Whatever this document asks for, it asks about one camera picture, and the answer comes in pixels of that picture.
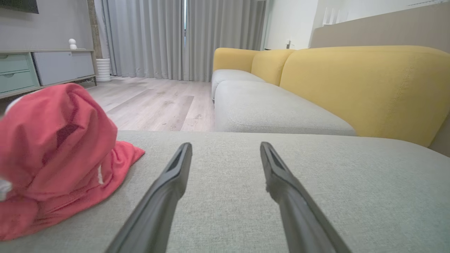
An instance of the white planter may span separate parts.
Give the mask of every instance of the white planter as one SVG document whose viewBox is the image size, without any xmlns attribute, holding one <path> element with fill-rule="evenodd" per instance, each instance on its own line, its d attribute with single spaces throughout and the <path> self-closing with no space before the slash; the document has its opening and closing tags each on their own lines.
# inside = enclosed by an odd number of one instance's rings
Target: white planter
<svg viewBox="0 0 450 253">
<path fill-rule="evenodd" d="M 97 60 L 97 70 L 99 74 L 96 79 L 97 82 L 108 82 L 111 81 L 111 75 L 109 74 L 109 59 L 96 59 Z"/>
</svg>

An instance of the red cloth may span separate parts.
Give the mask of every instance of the red cloth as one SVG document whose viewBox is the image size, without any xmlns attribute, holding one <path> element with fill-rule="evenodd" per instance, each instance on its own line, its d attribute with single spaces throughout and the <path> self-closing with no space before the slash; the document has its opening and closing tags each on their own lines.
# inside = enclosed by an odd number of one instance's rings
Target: red cloth
<svg viewBox="0 0 450 253">
<path fill-rule="evenodd" d="M 23 96 L 0 121 L 0 178 L 13 185 L 0 202 L 0 240 L 35 233 L 111 195 L 144 154 L 116 136 L 77 84 Z"/>
</svg>

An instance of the curtain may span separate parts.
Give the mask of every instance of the curtain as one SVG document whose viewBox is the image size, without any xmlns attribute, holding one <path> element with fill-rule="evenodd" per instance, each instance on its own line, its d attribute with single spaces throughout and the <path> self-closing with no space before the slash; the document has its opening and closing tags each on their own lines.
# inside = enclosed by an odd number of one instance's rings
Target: curtain
<svg viewBox="0 0 450 253">
<path fill-rule="evenodd" d="M 102 0 L 111 71 L 183 79 L 183 0 Z"/>
<path fill-rule="evenodd" d="M 187 0 L 184 80 L 210 81 L 214 50 L 259 50 L 266 1 Z"/>
</svg>

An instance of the laminate flooring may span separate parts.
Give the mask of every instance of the laminate flooring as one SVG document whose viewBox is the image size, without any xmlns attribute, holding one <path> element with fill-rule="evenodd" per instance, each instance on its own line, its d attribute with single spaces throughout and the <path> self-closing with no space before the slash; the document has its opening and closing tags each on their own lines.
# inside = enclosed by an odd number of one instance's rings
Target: laminate flooring
<svg viewBox="0 0 450 253">
<path fill-rule="evenodd" d="M 119 130 L 214 129 L 209 82 L 115 77 L 87 90 Z"/>
</svg>

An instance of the white figurine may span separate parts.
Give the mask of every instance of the white figurine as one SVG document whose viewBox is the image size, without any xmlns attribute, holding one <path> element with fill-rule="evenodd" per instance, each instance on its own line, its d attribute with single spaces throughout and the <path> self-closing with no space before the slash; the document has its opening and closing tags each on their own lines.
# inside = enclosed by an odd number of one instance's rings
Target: white figurine
<svg viewBox="0 0 450 253">
<path fill-rule="evenodd" d="M 70 49 L 77 49 L 76 41 L 74 39 L 69 40 Z"/>
</svg>

